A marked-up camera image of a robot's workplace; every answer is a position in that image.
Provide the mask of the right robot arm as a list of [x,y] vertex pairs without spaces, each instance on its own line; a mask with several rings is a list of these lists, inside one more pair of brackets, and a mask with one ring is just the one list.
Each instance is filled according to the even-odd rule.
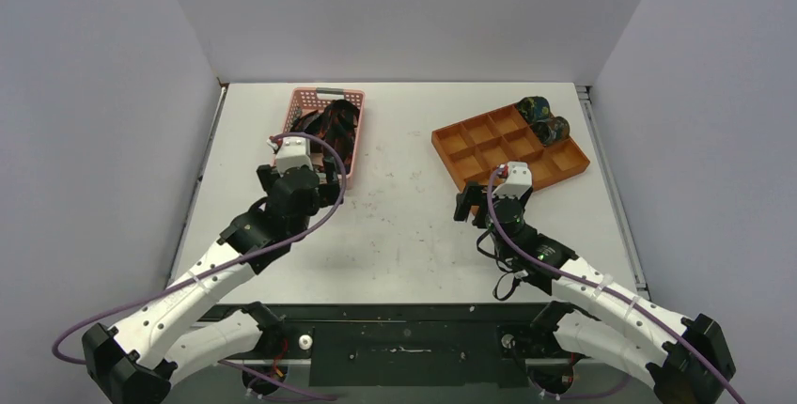
[[499,185],[470,182],[456,196],[453,218],[471,219],[491,239],[487,256],[514,287],[528,284],[551,297],[532,323],[534,349],[600,361],[647,385],[662,403],[715,403],[724,393],[741,402],[720,325],[651,302],[537,231],[524,219],[532,192],[517,170]]

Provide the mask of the black orange floral tie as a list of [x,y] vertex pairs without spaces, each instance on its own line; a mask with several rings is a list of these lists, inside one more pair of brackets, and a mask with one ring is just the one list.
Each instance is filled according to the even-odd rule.
[[339,99],[323,111],[328,116],[328,125],[322,140],[334,148],[343,160],[346,173],[350,173],[360,110],[350,101]]

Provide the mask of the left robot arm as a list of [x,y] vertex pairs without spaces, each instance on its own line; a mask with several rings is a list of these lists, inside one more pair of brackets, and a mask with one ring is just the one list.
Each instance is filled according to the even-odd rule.
[[251,351],[265,358],[278,350],[280,324],[259,302],[194,325],[288,253],[320,209],[339,206],[344,186],[332,161],[325,164],[325,179],[307,165],[260,166],[265,196],[236,216],[176,284],[128,317],[83,334],[88,375],[111,402],[160,403],[174,385],[229,356]]

